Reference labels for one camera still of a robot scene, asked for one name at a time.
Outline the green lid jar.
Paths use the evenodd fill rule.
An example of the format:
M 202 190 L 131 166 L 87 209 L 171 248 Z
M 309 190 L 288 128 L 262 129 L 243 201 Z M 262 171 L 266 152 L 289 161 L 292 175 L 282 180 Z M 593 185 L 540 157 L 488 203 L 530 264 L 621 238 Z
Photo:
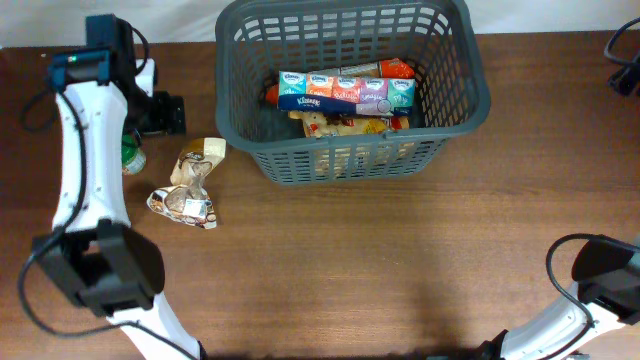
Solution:
M 141 137 L 137 131 L 122 136 L 121 160 L 124 175 L 138 174 L 145 167 L 146 155 L 141 145 Z

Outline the brown snack bag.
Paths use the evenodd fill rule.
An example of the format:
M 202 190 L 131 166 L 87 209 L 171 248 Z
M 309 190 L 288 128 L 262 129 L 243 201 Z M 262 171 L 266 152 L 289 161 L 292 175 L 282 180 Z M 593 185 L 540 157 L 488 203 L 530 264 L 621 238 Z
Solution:
M 192 140 L 181 150 L 170 175 L 171 185 L 154 190 L 147 207 L 170 220 L 201 229 L 217 227 L 212 200 L 204 189 L 206 178 L 226 157 L 223 138 Z

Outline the tissue multipack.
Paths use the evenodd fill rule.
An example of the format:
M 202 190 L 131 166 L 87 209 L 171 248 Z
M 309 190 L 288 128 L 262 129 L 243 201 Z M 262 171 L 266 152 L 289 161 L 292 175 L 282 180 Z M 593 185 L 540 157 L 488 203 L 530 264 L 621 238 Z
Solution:
M 277 107 L 332 115 L 408 116 L 412 113 L 415 88 L 414 79 L 281 71 Z

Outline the brown sugar coffee bag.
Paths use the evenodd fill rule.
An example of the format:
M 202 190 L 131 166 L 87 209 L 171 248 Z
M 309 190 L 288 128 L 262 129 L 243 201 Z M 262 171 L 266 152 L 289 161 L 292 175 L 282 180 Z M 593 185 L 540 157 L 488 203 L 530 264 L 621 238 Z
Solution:
M 302 111 L 289 111 L 288 116 L 300 120 L 305 135 L 315 138 L 381 134 L 409 128 L 409 118 L 406 116 L 353 117 Z

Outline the spaghetti pack orange ends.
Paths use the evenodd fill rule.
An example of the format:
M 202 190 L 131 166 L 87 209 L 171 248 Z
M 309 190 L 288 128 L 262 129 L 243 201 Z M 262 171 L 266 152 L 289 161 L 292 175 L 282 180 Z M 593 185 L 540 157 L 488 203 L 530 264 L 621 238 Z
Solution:
M 392 58 L 360 65 L 316 70 L 313 71 L 313 74 L 328 76 L 397 79 L 411 79 L 415 77 L 414 69 L 399 58 Z

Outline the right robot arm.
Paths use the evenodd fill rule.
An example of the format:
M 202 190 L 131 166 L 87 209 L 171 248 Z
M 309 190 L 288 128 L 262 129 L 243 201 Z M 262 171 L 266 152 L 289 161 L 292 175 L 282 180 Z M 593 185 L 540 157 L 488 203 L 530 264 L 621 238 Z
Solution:
M 585 245 L 575 258 L 572 283 L 562 286 L 553 270 L 560 246 Z M 567 359 L 605 333 L 639 323 L 639 246 L 602 234 L 574 233 L 548 249 L 545 269 L 560 297 L 526 324 L 484 342 L 476 359 Z

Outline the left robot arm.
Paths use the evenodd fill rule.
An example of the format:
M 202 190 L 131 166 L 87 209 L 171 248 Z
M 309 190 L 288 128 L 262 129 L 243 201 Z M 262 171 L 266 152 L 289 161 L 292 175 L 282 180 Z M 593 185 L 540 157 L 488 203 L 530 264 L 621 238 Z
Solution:
M 136 232 L 123 191 L 126 133 L 182 134 L 184 102 L 157 89 L 134 49 L 140 32 L 113 15 L 85 21 L 86 43 L 54 56 L 47 92 L 62 126 L 62 180 L 51 232 L 33 240 L 38 265 L 68 301 L 123 331 L 147 359 L 202 359 L 165 293 L 159 248 Z

